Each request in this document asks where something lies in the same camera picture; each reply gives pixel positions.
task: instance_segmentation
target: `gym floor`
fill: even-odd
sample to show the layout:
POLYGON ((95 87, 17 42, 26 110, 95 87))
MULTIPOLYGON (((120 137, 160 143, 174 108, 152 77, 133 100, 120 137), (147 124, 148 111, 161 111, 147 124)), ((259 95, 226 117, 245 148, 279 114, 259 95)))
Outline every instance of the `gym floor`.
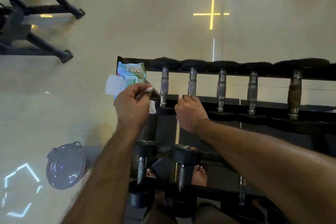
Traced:
MULTIPOLYGON (((60 222, 81 185, 51 188, 45 178, 46 155, 65 143, 104 144, 110 138, 116 114, 113 97, 104 90, 107 77, 115 74, 117 56, 240 63, 317 57, 336 62, 335 0, 68 1, 86 15, 79 21, 43 18, 33 32, 70 49, 72 60, 61 64, 56 57, 0 56, 0 176, 6 180, 14 174, 0 191, 5 202, 1 223, 60 222)), ((161 74, 147 76, 159 89, 161 74)), ((187 93, 188 74, 169 77, 170 94, 187 93)), ((197 95, 215 97, 217 80, 200 74, 197 95)), ((228 76, 226 96, 246 99, 247 84, 247 77, 228 76)), ((260 78, 258 100, 286 103, 288 85, 289 79, 260 78)), ((301 104, 335 106, 336 82, 304 80, 302 88, 301 104)), ((212 180, 235 186, 224 173, 212 180)), ((125 223, 139 223, 141 217, 128 209, 125 223)))

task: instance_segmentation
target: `yellow light cross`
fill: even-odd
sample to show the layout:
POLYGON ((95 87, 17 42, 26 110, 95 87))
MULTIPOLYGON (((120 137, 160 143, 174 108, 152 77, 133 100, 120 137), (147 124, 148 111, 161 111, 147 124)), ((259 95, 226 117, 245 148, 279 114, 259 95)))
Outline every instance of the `yellow light cross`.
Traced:
POLYGON ((215 0, 212 0, 212 2, 211 2, 211 14, 194 14, 194 16, 197 16, 197 15, 210 15, 210 30, 212 30, 213 16, 214 15, 220 15, 220 13, 219 14, 213 13, 214 6, 215 6, 215 0))

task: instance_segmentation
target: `left hand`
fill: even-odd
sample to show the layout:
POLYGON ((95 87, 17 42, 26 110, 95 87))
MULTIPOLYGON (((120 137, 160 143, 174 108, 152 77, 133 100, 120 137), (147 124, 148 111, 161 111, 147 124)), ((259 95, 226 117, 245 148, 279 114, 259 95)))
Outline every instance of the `left hand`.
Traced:
POLYGON ((143 93, 140 101, 136 101, 137 94, 149 87, 150 84, 136 83, 128 86, 119 93, 114 101, 118 117, 118 128, 126 128, 139 133, 149 116, 149 93, 143 93))

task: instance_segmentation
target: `gray lid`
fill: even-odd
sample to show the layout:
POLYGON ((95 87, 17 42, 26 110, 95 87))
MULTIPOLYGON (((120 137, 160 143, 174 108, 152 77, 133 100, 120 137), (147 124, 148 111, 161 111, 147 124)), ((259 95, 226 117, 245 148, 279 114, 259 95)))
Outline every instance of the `gray lid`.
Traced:
POLYGON ((85 170, 85 155, 80 142, 53 148, 47 158, 47 179, 54 188, 70 188, 82 178, 85 170))

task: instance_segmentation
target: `right hand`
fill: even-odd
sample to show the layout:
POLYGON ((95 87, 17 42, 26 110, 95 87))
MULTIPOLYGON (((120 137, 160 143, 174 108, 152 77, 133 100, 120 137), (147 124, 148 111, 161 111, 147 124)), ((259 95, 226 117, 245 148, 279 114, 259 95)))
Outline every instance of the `right hand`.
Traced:
POLYGON ((195 134, 200 121, 209 119, 198 97, 184 96, 175 105, 176 117, 180 127, 195 134))

